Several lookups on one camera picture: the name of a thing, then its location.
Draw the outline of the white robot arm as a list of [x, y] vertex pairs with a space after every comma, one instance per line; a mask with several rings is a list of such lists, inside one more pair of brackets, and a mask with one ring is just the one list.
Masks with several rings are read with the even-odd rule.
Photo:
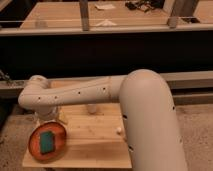
[[133, 171], [188, 171], [171, 90], [152, 70], [58, 88], [34, 75], [18, 102], [44, 121], [54, 119], [59, 106], [119, 103]]

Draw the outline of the yellow object behind arm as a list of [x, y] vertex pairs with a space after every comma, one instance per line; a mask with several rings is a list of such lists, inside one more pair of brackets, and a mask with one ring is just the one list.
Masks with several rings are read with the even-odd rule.
[[66, 114], [63, 112], [59, 112], [58, 120], [65, 125], [68, 124], [68, 119], [66, 117]]

